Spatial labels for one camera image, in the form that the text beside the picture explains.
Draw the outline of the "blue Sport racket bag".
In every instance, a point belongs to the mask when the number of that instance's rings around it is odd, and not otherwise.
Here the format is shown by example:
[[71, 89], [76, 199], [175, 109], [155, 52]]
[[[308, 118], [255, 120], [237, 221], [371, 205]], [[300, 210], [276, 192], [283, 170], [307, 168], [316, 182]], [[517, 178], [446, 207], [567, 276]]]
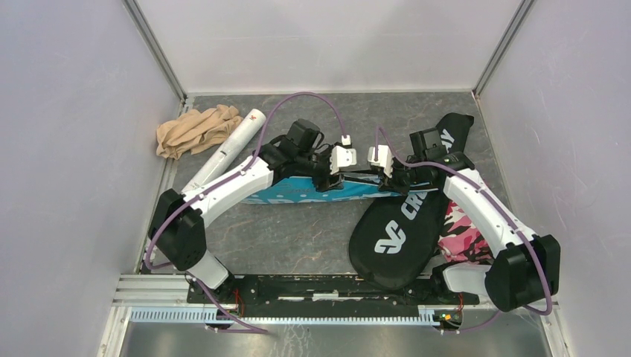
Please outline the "blue Sport racket bag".
[[229, 184], [249, 193], [243, 203], [257, 205], [346, 202], [402, 195], [393, 190], [380, 190], [379, 176], [369, 173], [345, 173], [338, 185], [325, 192], [316, 190], [312, 179], [306, 176], [284, 178], [271, 187], [247, 184], [242, 178]]

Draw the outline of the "black Crossway racket bag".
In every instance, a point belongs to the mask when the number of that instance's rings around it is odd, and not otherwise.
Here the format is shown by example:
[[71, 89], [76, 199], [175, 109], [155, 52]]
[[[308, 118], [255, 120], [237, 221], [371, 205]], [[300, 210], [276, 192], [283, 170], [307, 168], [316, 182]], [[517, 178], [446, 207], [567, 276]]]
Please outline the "black Crossway racket bag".
[[[410, 134], [414, 154], [406, 162], [464, 153], [474, 117], [449, 113], [435, 129]], [[435, 167], [407, 169], [414, 181], [444, 179]], [[402, 288], [417, 278], [438, 252], [438, 240], [449, 200], [442, 192], [410, 192], [378, 198], [365, 211], [349, 241], [349, 257], [357, 274], [384, 290]]]

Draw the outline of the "white shuttlecock tube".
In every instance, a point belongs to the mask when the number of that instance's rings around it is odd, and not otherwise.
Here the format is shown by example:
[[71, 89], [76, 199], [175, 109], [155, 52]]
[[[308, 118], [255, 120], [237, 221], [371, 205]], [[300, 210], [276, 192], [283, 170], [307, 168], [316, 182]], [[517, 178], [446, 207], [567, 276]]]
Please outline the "white shuttlecock tube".
[[260, 131], [266, 116], [258, 109], [252, 109], [241, 124], [218, 147], [193, 178], [183, 187], [182, 192], [199, 189], [220, 177], [245, 149], [246, 145]]

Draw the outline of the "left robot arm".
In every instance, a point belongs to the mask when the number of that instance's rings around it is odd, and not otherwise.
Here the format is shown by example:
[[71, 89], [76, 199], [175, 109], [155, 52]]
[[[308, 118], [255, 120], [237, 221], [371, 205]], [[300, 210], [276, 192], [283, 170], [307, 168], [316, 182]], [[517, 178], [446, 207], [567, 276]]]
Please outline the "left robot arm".
[[149, 250], [154, 248], [178, 271], [187, 272], [216, 303], [234, 293], [232, 273], [207, 246], [206, 229], [228, 209], [249, 196], [294, 176], [311, 179], [327, 192], [342, 182], [343, 164], [355, 164], [352, 139], [319, 150], [323, 134], [314, 123], [298, 119], [289, 131], [261, 144], [240, 165], [198, 188], [179, 193], [164, 191], [158, 198], [148, 228]]

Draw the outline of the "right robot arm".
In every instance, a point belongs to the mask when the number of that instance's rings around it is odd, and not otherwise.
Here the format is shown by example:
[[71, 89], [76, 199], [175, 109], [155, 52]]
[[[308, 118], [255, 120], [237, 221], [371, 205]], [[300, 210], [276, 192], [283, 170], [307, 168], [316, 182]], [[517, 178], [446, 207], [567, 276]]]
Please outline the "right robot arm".
[[449, 303], [459, 293], [485, 296], [502, 312], [552, 310], [559, 289], [560, 244], [517, 219], [464, 154], [467, 126], [442, 124], [412, 133], [413, 153], [374, 144], [368, 163], [383, 197], [355, 227], [349, 256], [357, 273], [384, 290], [409, 285], [436, 251], [430, 295]]

